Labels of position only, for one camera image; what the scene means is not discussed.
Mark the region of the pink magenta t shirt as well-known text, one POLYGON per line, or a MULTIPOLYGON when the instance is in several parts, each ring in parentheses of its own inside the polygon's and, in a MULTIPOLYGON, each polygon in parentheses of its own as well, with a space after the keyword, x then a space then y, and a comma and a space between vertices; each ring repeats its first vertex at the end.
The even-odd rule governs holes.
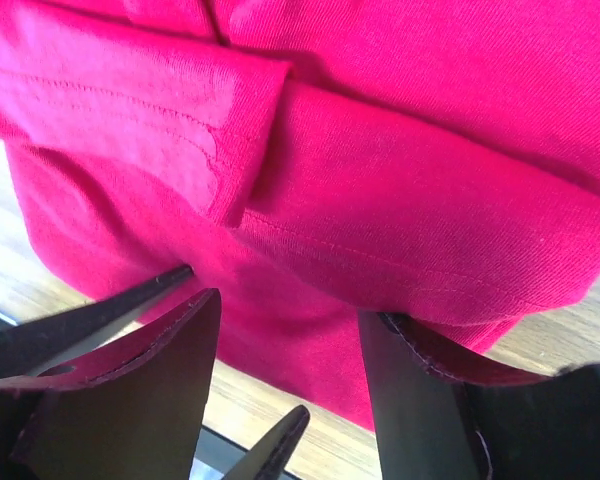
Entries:
POLYGON ((179 264, 220 359, 365 428, 357 311, 475 351, 600 276, 600 1, 0 1, 30 242, 179 264))

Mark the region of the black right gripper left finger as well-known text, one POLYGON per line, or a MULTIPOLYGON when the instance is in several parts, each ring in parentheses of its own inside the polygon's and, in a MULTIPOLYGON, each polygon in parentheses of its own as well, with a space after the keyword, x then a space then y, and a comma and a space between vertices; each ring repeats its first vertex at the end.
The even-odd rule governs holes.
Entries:
POLYGON ((220 316, 206 289, 37 376, 1 366, 0 337, 0 479, 187 478, 220 316))

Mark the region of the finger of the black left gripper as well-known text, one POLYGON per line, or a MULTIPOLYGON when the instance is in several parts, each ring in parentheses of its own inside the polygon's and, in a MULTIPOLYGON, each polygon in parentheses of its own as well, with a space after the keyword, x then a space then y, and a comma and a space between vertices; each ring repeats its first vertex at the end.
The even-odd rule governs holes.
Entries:
POLYGON ((299 405, 277 422, 227 474, 224 480, 276 480, 283 474, 310 421, 299 405))
POLYGON ((181 265, 110 298, 0 331, 0 353, 60 352, 97 333, 139 307, 157 300, 193 276, 181 265))

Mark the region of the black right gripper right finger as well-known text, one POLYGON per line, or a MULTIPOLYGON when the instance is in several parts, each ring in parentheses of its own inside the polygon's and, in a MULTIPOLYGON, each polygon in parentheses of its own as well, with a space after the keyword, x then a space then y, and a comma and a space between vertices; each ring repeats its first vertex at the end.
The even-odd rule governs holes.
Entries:
POLYGON ((358 328, 384 478, 600 479, 600 363, 544 376, 405 315, 358 328))

